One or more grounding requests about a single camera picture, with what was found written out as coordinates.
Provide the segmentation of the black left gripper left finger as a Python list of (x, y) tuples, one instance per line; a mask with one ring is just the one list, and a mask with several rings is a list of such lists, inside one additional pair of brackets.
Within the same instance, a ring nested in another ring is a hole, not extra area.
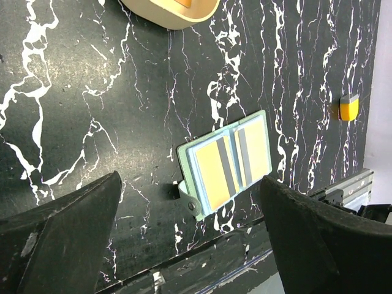
[(1, 293), (94, 293), (121, 196), (118, 172), (1, 220)]

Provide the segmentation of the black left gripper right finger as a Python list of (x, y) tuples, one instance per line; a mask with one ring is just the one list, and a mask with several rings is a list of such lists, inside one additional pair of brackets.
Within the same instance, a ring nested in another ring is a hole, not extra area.
[(391, 205), (354, 211), (270, 176), (260, 190), (285, 293), (391, 293)]

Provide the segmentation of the brown gold credit card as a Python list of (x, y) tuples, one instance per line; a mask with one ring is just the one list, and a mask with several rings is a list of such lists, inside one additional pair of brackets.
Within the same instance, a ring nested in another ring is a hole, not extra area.
[(263, 116), (241, 124), (234, 132), (241, 184), (248, 187), (272, 171), (268, 132)]

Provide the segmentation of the mint green card holder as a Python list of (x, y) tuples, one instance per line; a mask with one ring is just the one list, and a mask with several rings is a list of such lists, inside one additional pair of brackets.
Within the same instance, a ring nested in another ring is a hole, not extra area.
[(196, 221), (215, 213), (272, 171), (266, 112), (178, 147), (180, 199)]

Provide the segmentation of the beige oval card tray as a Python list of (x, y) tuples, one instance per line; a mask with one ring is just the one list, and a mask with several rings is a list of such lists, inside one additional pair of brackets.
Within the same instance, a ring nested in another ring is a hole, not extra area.
[(122, 3), (139, 17), (166, 29), (180, 30), (211, 18), (220, 1), (128, 0)]

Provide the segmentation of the black front base bar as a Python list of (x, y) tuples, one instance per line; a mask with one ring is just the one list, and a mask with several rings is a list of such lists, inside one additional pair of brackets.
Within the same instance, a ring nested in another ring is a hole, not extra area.
[(270, 252), (262, 216), (99, 293), (197, 293), (217, 287)]

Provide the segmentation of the yellow grey small block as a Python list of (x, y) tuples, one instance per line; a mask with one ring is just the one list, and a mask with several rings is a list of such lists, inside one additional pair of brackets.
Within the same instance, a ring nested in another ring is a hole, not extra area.
[(354, 121), (359, 113), (359, 94), (348, 94), (334, 101), (330, 114), (334, 119), (341, 121)]

